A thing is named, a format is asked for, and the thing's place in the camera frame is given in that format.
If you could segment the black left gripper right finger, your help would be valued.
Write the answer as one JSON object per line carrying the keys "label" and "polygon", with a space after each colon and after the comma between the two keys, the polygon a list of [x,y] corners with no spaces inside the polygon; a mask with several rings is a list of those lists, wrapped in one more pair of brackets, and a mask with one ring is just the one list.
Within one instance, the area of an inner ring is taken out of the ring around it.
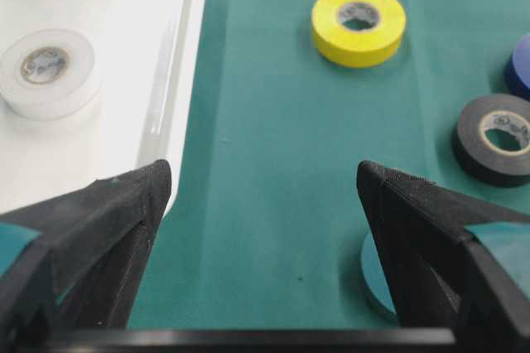
{"label": "black left gripper right finger", "polygon": [[372,161],[356,186],[400,326],[450,329],[476,352],[529,350],[529,299],[469,230],[528,215]]}

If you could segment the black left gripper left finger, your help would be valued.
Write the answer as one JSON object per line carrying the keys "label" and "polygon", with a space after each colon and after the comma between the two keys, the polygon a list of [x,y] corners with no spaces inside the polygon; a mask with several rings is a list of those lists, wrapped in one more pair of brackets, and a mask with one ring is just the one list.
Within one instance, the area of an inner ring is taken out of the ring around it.
{"label": "black left gripper left finger", "polygon": [[35,233],[1,277],[1,349],[123,329],[171,195],[165,160],[2,214]]}

